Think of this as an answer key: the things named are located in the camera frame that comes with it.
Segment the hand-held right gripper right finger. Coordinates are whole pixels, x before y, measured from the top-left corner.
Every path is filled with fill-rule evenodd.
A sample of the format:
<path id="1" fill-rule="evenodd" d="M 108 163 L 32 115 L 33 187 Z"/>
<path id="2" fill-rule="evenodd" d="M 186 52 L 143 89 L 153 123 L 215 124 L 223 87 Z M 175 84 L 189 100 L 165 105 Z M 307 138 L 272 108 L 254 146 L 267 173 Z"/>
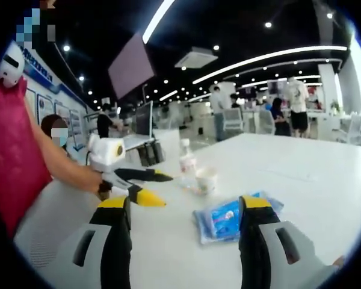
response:
<path id="1" fill-rule="evenodd" d="M 319 288 L 335 273 L 310 238 L 281 221 L 267 199 L 239 198 L 242 288 Z"/>

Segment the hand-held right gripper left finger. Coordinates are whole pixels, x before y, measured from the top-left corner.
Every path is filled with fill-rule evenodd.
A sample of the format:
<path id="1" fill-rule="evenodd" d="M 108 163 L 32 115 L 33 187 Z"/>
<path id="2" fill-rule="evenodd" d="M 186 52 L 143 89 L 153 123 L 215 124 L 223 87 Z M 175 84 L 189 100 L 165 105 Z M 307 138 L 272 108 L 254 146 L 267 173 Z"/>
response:
<path id="1" fill-rule="evenodd" d="M 54 288 L 130 288 L 130 200 L 99 204 L 89 223 L 62 242 L 52 262 Z"/>

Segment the person's left hand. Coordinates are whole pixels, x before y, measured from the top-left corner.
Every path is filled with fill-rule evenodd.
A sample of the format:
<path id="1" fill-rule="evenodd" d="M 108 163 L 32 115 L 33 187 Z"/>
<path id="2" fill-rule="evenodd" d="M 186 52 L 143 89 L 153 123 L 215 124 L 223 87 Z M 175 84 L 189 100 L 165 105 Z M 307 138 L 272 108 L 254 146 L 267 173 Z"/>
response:
<path id="1" fill-rule="evenodd" d="M 104 201 L 110 196 L 110 183 L 102 179 L 100 173 L 94 172 L 90 178 L 90 191 L 94 193 L 101 201 Z"/>

